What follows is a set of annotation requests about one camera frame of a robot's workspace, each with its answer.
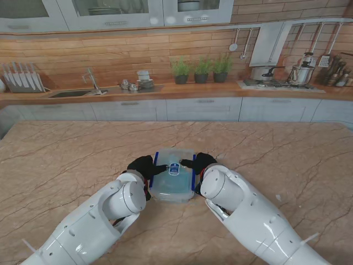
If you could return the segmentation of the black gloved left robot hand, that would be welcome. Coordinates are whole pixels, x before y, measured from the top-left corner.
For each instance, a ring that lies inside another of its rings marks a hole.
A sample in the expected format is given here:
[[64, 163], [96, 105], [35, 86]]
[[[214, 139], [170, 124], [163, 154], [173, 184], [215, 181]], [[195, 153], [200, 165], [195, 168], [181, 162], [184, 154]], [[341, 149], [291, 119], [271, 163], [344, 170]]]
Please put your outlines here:
[[141, 156], [127, 167], [128, 171], [137, 171], [144, 178], [145, 185], [153, 176], [165, 172], [167, 169], [168, 165], [155, 165], [151, 155]]

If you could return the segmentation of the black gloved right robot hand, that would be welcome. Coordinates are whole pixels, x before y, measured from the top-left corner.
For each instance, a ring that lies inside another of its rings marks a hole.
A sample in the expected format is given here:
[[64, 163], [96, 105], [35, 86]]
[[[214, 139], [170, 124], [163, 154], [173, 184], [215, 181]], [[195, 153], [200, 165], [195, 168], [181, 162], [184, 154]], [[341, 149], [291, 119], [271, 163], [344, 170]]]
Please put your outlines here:
[[217, 163], [216, 159], [207, 153], [199, 152], [196, 155], [196, 159], [194, 160], [187, 160], [182, 159], [180, 164], [187, 168], [191, 168], [195, 171], [196, 175], [199, 175], [200, 178], [203, 178], [204, 172], [206, 168], [211, 165]]

